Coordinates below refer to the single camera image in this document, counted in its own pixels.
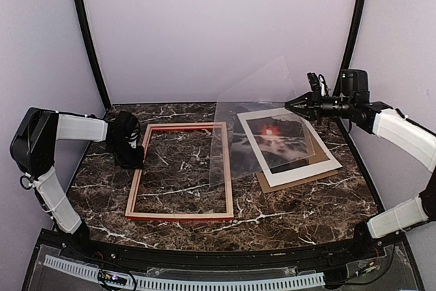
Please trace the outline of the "clear acrylic sheet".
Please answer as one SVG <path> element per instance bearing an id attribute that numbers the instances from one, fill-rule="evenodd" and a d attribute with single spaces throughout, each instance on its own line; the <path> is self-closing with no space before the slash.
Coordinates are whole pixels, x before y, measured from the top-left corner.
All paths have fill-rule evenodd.
<path id="1" fill-rule="evenodd" d="M 229 153 L 234 125 L 233 109 L 237 103 L 278 104 L 277 108 L 283 108 L 286 101 L 294 96 L 294 84 L 283 57 L 271 61 L 219 94 L 214 122 L 225 122 L 227 125 Z M 211 186 L 223 184 L 221 131 L 219 129 L 212 130 L 209 168 Z"/>

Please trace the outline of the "wooden red-edged picture frame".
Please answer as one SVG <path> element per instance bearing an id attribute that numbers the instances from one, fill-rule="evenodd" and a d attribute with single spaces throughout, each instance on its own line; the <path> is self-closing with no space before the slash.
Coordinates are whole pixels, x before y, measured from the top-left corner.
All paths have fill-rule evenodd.
<path id="1" fill-rule="evenodd" d="M 136 169 L 127 199 L 125 217 L 132 220 L 142 221 L 231 221 L 234 219 L 234 208 L 232 198 L 232 178 L 230 172 L 230 153 L 228 149 L 228 132 L 225 122 L 200 122 L 200 123 L 162 123 L 148 124 L 142 146 L 144 147 L 144 158 L 148 150 L 151 134 L 153 132 L 184 131 L 200 129 L 219 129 L 221 131 L 221 148 L 223 160 L 223 180 L 225 189 L 225 212 L 224 213 L 140 213 L 135 211 L 136 198 L 138 195 L 139 183 L 142 169 Z"/>

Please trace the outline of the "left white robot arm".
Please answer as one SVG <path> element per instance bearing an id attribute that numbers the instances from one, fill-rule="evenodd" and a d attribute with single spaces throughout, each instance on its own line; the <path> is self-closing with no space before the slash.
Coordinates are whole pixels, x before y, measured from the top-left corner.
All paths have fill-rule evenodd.
<path id="1" fill-rule="evenodd" d="M 59 140 L 105 142 L 116 165 L 124 169 L 143 167 L 144 148 L 139 144 L 140 122 L 128 111 L 113 121 L 93 115 L 74 114 L 31 107 L 10 145 L 10 155 L 34 189 L 42 208 L 58 228 L 75 234 L 84 224 L 67 199 L 55 170 L 55 148 Z"/>

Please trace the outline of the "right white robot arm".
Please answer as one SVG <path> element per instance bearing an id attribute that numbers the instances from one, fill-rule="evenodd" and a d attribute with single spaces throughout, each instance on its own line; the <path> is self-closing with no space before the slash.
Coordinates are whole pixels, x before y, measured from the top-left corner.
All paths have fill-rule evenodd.
<path id="1" fill-rule="evenodd" d="M 324 117 L 347 119 L 365 132 L 391 142 L 435 172 L 435 133 L 422 127 L 384 102 L 370 100 L 368 74 L 364 70 L 341 70 L 339 93 L 329 95 L 321 74 L 307 75 L 311 90 L 285 103 L 286 110 L 308 120 Z M 418 196 L 372 217 L 357 229 L 358 236 L 348 243 L 348 254 L 363 259 L 374 248 L 374 239 L 435 221 L 435 177 Z"/>

